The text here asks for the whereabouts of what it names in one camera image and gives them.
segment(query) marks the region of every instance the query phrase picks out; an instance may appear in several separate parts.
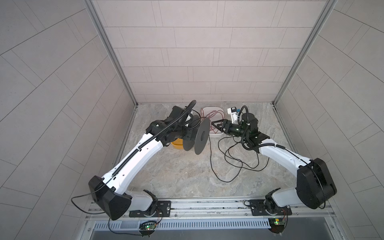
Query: marble floor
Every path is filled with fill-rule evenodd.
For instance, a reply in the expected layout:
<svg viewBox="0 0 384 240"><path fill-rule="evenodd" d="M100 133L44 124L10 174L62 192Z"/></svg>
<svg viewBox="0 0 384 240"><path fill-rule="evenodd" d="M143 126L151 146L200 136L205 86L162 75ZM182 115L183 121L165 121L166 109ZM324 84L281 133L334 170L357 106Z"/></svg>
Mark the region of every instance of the marble floor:
<svg viewBox="0 0 384 240"><path fill-rule="evenodd" d="M157 119L165 119L174 105L184 107L187 104L139 105L123 156L138 143L149 124ZM247 105L249 112L259 120L259 131L280 145L288 147L270 103L197 103L194 109L199 111L200 108L214 106L226 111L232 106L240 108L242 105ZM230 116L226 113L225 118L230 119ZM219 139L211 138L212 166L221 179L230 180L236 176L239 168L225 162L224 155L217 147ZM220 142L220 148L226 150L234 143L233 139L224 139ZM240 144L231 149L231 154L252 167L257 164L257 153L245 150ZM164 147L140 170L128 189L147 189L158 198L261 196L278 187L292 187L296 182L296 178L290 172L271 159L261 172L242 169L232 182L221 182L211 170L209 157L209 141L200 155L196 155L193 149L186 152L172 146ZM261 154L259 159L260 164L256 169L263 168L268 160Z"/></svg>

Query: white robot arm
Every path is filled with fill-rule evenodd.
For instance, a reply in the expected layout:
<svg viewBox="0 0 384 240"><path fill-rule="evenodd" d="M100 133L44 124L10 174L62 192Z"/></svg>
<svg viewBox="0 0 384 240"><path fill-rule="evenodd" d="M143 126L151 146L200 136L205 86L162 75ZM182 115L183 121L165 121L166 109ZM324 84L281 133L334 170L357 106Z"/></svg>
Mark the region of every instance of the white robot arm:
<svg viewBox="0 0 384 240"><path fill-rule="evenodd" d="M315 209L336 193L336 187L321 159L311 160L277 144L258 131L257 119L248 113L247 108L246 111L247 113L242 115L242 125L232 124L226 119L212 122L212 125L229 135L241 136L242 145L246 150L254 150L270 157L289 170L298 180L296 187L275 189L267 194L267 212L274 213L279 207L303 203ZM151 123L139 143L111 171L102 178L94 176L89 181L89 187L94 192L92 194L94 201L112 220L132 210L141 210L147 215L154 213L157 202L155 195L146 190L127 191L127 188L134 176L163 146L167 146L178 137L186 142L203 138L204 133L209 132L209 128L205 127L209 119L205 119L201 124L199 120L199 123L194 125L193 122L196 120L190 116L188 107L181 109L175 106L166 120Z"/></svg>

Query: mounting plate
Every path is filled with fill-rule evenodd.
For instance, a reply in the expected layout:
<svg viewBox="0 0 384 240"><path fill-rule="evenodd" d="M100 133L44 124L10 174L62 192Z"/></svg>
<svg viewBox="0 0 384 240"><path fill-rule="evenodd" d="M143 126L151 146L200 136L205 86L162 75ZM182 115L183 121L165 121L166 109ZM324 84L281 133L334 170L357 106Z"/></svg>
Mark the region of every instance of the mounting plate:
<svg viewBox="0 0 384 240"><path fill-rule="evenodd" d="M163 213L163 217L170 216L170 201L158 201L157 208L161 209L160 217L161 217L161 213ZM155 211L155 213L152 216L145 216L144 212L140 210L129 212L129 217L158 217L158 216L159 216L159 213L157 211Z"/></svg>
<svg viewBox="0 0 384 240"><path fill-rule="evenodd" d="M249 204L252 207L254 207L253 209L251 207L252 216L265 216L266 214L268 214L268 212L265 210L264 200L263 199L251 199L251 200L248 200L248 201L249 201ZM285 213L287 215L292 215L291 208L287 208L285 206L285 207L282 207L280 209L281 209L281 214L276 214L276 215L271 215L271 216L272 217L274 217L274 216L283 216L284 215L283 209L284 209L284 211L285 211Z"/></svg>

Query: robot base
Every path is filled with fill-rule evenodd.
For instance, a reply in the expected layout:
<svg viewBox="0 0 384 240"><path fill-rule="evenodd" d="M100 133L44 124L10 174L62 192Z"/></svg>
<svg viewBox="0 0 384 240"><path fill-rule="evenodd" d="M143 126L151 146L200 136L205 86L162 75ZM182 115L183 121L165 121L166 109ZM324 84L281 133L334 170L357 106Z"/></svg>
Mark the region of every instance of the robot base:
<svg viewBox="0 0 384 240"><path fill-rule="evenodd" d="M129 217L169 217L170 216L170 201L157 201L156 209L152 216L145 215L144 211L135 210L129 212Z"/></svg>
<svg viewBox="0 0 384 240"><path fill-rule="evenodd" d="M265 200L263 200L263 199L251 199L251 200L249 200L249 205L250 205L250 208L251 208L252 216L265 216L266 213L270 214L266 210L264 201ZM270 214L270 215L272 215L272 216L283 216L284 215L284 211L283 210L285 211L285 215L292 215L291 209L288 208L287 206L275 209L275 213L276 214L274 214L274 215Z"/></svg>

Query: ventilation grille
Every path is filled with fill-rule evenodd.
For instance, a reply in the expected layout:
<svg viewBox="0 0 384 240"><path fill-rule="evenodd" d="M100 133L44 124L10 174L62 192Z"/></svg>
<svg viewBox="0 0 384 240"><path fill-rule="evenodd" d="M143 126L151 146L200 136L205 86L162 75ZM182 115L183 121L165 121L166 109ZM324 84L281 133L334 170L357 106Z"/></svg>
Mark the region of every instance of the ventilation grille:
<svg viewBox="0 0 384 240"><path fill-rule="evenodd" d="M132 231L139 228L143 220L120 220L110 222L112 230ZM268 218L231 218L231 219L170 219L163 220L156 230L190 230L190 229L245 229L271 228ZM108 221L96 221L95 231L108 230Z"/></svg>

